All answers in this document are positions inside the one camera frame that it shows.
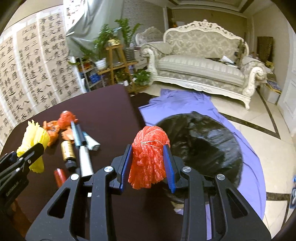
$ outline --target cardboard box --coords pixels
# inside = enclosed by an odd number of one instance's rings
[[[260,86],[260,94],[263,96],[265,100],[268,102],[275,104],[278,99],[280,94],[272,90],[271,88],[268,87],[266,83],[262,84]]]

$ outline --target black table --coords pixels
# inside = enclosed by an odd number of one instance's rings
[[[132,106],[122,85],[109,86],[66,100],[32,119],[42,126],[45,120],[57,120],[64,110],[73,112],[82,129],[101,143],[98,151],[90,151],[94,172],[110,165],[113,158],[122,155],[127,144],[131,144],[138,131],[144,127],[142,116]],[[12,131],[2,154],[17,150],[27,125],[25,121]],[[66,170],[60,147],[62,141],[60,135],[57,143],[45,150],[45,171],[41,174],[30,172],[30,183],[18,197],[18,203],[30,221],[34,221],[57,191],[54,170]],[[180,240],[183,217],[175,214],[162,185],[159,183],[151,189],[134,190],[128,184],[121,196],[113,195],[112,206],[118,241]]]

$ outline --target red battery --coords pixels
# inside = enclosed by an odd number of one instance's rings
[[[67,180],[66,174],[63,169],[57,168],[54,171],[54,177],[57,182],[57,187],[60,188],[63,183]]]

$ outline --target wooden plant stand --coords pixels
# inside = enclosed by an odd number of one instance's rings
[[[115,84],[114,70],[120,69],[120,68],[125,68],[125,72],[129,76],[129,86],[127,86],[127,90],[128,90],[129,93],[132,93],[132,92],[137,93],[138,88],[136,87],[135,83],[133,82],[133,77],[130,74],[128,67],[131,66],[131,65],[135,65],[138,62],[137,61],[127,62],[126,57],[124,56],[122,48],[123,48],[123,45],[114,45],[114,46],[106,48],[106,50],[108,52],[108,56],[109,56],[108,57],[109,67],[107,69],[105,69],[105,70],[98,71],[97,74],[101,75],[101,74],[110,72],[110,74],[111,74],[111,84],[114,85]],[[119,53],[119,61],[122,62],[123,64],[121,64],[119,66],[114,66],[113,65],[113,49],[117,50],[117,52]]]

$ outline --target red toy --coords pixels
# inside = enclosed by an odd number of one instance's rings
[[[74,123],[78,122],[78,119],[76,119],[76,116],[73,115],[72,112],[65,110],[61,113],[58,124],[61,130],[67,130],[68,126],[71,126],[71,121],[74,121]]]
[[[170,145],[167,134],[158,126],[145,126],[136,135],[133,162],[128,182],[134,189],[151,188],[166,177],[163,146]]]
[[[51,146],[59,138],[59,124],[57,120],[53,120],[50,122],[43,121],[43,129],[47,131],[50,137],[47,146]]]

